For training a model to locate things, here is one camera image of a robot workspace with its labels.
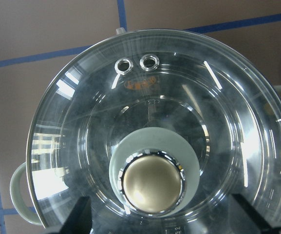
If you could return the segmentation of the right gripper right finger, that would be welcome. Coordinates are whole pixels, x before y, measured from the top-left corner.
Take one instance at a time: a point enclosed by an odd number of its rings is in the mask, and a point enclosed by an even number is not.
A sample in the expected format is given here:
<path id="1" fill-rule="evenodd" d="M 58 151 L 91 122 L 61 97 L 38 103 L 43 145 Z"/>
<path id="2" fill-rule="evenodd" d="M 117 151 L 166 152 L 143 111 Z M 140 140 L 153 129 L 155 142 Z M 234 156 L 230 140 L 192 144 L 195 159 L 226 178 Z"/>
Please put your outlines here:
<path id="1" fill-rule="evenodd" d="M 230 196 L 230 227 L 234 234 L 277 233 L 241 194 Z"/>

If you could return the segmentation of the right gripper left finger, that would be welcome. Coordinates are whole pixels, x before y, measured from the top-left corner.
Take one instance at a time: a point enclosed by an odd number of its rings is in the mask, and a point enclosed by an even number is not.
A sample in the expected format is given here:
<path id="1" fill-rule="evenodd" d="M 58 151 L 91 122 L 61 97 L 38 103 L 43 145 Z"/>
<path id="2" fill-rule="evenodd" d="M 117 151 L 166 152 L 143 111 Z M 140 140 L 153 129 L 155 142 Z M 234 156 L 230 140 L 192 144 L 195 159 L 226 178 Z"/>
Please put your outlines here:
<path id="1" fill-rule="evenodd" d="M 89 234 L 92 225 L 91 199 L 83 196 L 74 205 L 58 234 Z"/>

